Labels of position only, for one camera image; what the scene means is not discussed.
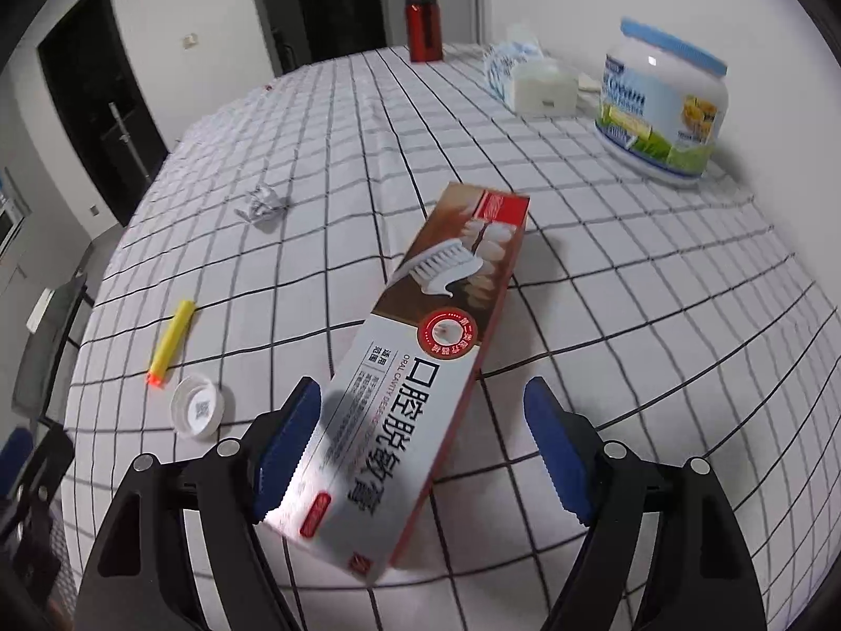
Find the blue lid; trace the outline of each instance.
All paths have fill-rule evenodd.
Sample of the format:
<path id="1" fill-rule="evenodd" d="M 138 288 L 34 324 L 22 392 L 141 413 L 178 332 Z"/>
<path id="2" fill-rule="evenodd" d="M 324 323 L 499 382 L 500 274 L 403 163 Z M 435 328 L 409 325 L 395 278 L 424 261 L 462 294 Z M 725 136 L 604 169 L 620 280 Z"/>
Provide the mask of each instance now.
<path id="1" fill-rule="evenodd" d="M 674 35 L 664 33 L 658 28 L 646 26 L 644 23 L 629 18 L 623 18 L 619 28 L 628 37 L 636 37 L 637 40 L 665 49 L 667 52 L 676 54 L 705 71 L 715 75 L 726 75 L 727 64 L 725 62 L 695 45 L 685 43 L 679 37 L 674 37 Z"/>

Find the blue gripper pad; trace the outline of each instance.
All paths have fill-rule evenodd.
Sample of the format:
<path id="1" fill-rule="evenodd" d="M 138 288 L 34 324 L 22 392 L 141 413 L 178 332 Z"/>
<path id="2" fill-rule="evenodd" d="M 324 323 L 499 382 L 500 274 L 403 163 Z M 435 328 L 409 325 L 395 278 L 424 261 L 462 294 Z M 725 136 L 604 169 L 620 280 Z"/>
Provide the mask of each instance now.
<path id="1" fill-rule="evenodd" d="M 587 489 L 586 466 L 561 422 L 561 415 L 569 413 L 561 408 L 561 404 L 539 376 L 526 385 L 523 411 L 561 505 L 565 510 L 573 512 L 581 524 L 590 526 L 594 510 Z"/>
<path id="2" fill-rule="evenodd" d="M 287 403 L 290 404 L 294 404 L 294 410 L 260 458 L 257 485 L 254 487 L 254 516 L 258 522 L 283 500 L 301 455 L 318 424 L 321 387 L 317 382 L 310 382 L 300 398 Z"/>

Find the toothpaste box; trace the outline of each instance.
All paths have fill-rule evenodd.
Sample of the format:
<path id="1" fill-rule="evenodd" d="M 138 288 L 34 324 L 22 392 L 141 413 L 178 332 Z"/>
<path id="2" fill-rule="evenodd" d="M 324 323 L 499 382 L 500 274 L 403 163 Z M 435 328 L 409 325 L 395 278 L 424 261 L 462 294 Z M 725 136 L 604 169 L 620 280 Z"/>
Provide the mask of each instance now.
<path id="1" fill-rule="evenodd" d="M 528 198 L 451 183 L 359 328 L 265 522 L 374 582 L 394 560 L 470 396 Z"/>

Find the table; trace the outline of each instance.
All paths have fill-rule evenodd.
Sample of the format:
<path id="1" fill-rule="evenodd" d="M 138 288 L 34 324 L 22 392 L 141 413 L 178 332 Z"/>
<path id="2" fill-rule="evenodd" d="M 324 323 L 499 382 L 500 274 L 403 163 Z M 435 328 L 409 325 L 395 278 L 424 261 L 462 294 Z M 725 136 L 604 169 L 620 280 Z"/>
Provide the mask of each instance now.
<path id="1" fill-rule="evenodd" d="M 91 316 L 66 425 L 63 485 L 77 577 L 140 452 L 203 453 L 167 404 L 189 372 L 221 383 L 220 436 L 326 383 L 453 179 L 531 195 L 527 235 L 483 376 L 402 559 L 366 590 L 272 534 L 266 556 L 310 631 L 537 629 L 581 543 L 523 420 L 544 376 L 565 406 L 645 459 L 707 454 L 736 508 L 770 628 L 838 552 L 841 321 L 716 166 L 699 189 L 641 180 L 569 120 L 523 120 L 486 92 L 480 48 L 411 65 L 404 48 L 311 65 L 195 124 L 133 217 Z M 268 232 L 234 210 L 258 183 L 289 196 Z M 181 299 L 199 305 L 163 391 L 144 372 Z M 193 569 L 225 628 L 198 520 Z M 654 535 L 646 521 L 615 629 L 630 627 Z"/>

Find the yellow foam dart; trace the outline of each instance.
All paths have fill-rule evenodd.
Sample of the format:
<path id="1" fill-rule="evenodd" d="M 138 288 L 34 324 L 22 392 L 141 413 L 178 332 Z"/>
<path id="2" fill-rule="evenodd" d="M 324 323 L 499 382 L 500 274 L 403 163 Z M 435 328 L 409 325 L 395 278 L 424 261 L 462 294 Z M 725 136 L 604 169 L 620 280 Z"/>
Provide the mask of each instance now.
<path id="1" fill-rule="evenodd" d="M 167 331 L 164 332 L 163 338 L 158 342 L 155 349 L 155 355 L 152 357 L 152 363 L 149 366 L 149 372 L 146 374 L 146 382 L 153 387 L 161 387 L 163 385 L 164 376 L 167 375 L 167 368 L 175 355 L 178 344 L 181 342 L 181 337 L 187 331 L 187 326 L 190 324 L 192 313 L 196 309 L 194 301 L 184 299 L 178 304 L 178 310 L 169 321 Z"/>

